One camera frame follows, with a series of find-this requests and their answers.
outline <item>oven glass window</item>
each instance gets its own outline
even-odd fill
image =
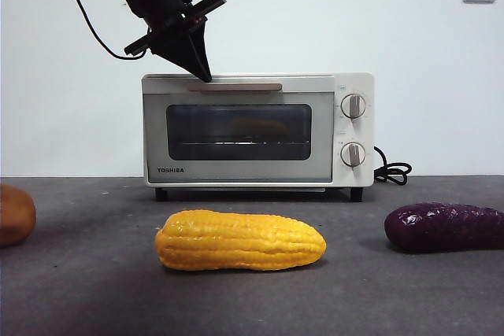
[[[311,154],[306,104],[170,105],[174,161],[304,161]]]

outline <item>black cable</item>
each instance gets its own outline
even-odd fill
[[[115,54],[111,49],[109,49],[109,47],[102,41],[102,39],[100,39],[100,37],[98,36],[98,33],[96,33],[96,30],[93,28],[93,26],[91,25],[91,22],[89,21],[89,17],[87,17],[87,13],[86,13],[86,10],[84,9],[82,3],[80,2],[80,0],[77,0],[77,4],[79,5],[79,8],[80,8],[80,11],[82,12],[83,16],[84,16],[84,19],[86,21],[86,24],[87,26],[90,28],[91,30],[91,33],[93,33],[93,36],[96,38],[96,40],[98,42],[100,42],[100,45],[103,46],[103,48],[110,54],[112,55],[114,58],[117,58],[117,59],[122,59],[123,61],[137,61],[138,59],[141,59],[145,56],[145,53],[147,52],[147,50],[144,50],[139,56],[137,57],[122,57],[120,55],[117,55]]]
[[[375,169],[375,180],[380,183],[385,183],[390,180],[398,185],[406,185],[406,183],[408,183],[408,174],[410,174],[413,170],[411,165],[402,162],[387,163],[387,158],[385,157],[384,152],[378,147],[375,147],[375,151],[381,156],[381,159],[384,162],[382,167]],[[402,181],[392,176],[401,176]]]

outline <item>gray tabletop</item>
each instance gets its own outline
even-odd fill
[[[177,192],[141,179],[5,179],[31,193],[37,225],[2,256],[3,335],[500,335],[504,251],[404,254],[385,216],[402,205],[504,209],[504,176],[413,177],[347,192]],[[317,228],[321,260],[277,272],[178,272],[158,262],[156,227],[181,209],[274,213]]]

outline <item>toaster oven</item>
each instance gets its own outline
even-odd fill
[[[143,78],[144,177],[167,189],[327,190],[374,181],[368,73]]]

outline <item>oven control knob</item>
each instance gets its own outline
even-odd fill
[[[348,143],[341,149],[341,159],[349,167],[357,167],[364,163],[365,150],[358,143]]]
[[[341,102],[341,110],[345,116],[354,120],[364,114],[365,100],[358,94],[349,94]]]

